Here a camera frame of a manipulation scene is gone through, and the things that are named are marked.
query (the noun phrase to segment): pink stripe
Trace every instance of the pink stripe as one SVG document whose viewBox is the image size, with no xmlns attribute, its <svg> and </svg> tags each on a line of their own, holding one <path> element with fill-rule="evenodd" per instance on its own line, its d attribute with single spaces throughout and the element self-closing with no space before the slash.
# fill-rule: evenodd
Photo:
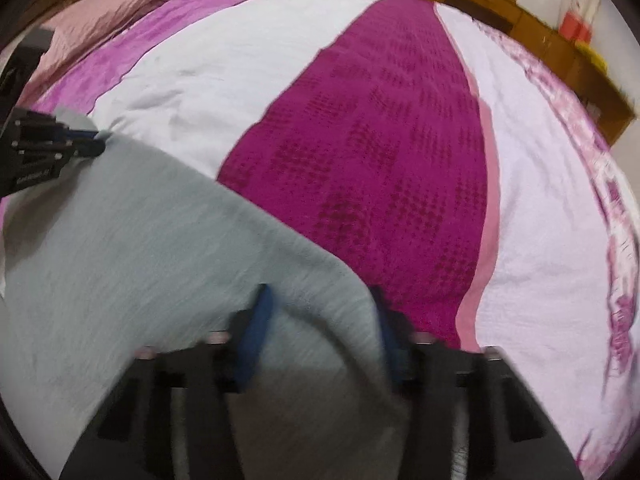
<svg viewBox="0 0 640 480">
<path fill-rule="evenodd" d="M 122 77 L 149 50 L 214 12 L 247 0 L 170 0 L 77 63 L 37 101 L 34 109 L 52 113 L 63 105 L 88 114 L 102 94 Z"/>
<path fill-rule="evenodd" d="M 218 179 L 382 286 L 418 330 L 460 346 L 486 157 L 478 100 L 431 2 L 370 6 L 244 134 Z"/>
<path fill-rule="evenodd" d="M 498 166 L 498 147 L 495 143 L 494 123 L 491 109 L 480 97 L 478 82 L 469 66 L 466 64 L 456 41 L 453 39 L 447 26 L 442 21 L 438 11 L 436 16 L 440 20 L 443 30 L 446 32 L 451 46 L 458 54 L 458 59 L 462 65 L 469 90 L 478 99 L 480 107 L 480 122 L 484 135 L 484 156 L 486 159 L 486 213 L 484 216 L 484 227 L 482 228 L 482 239 L 480 241 L 480 253 L 476 273 L 469 290 L 460 303 L 458 314 L 456 315 L 456 329 L 460 338 L 460 348 L 468 352 L 479 352 L 480 345 L 476 338 L 476 315 L 480 306 L 482 293 L 494 275 L 495 264 L 498 261 L 498 245 L 500 239 L 500 168 Z"/>
</svg>

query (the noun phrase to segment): gray towel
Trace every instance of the gray towel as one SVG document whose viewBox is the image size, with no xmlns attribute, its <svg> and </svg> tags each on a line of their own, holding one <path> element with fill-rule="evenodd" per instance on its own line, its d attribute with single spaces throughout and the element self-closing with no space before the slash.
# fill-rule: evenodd
<svg viewBox="0 0 640 480">
<path fill-rule="evenodd" d="M 340 260 L 180 162 L 124 137 L 22 193 L 5 225 L 0 388 L 56 478 L 136 348 L 184 348 L 271 283 L 250 391 L 229 396 L 248 479 L 385 479 L 406 412 L 374 306 Z"/>
</svg>

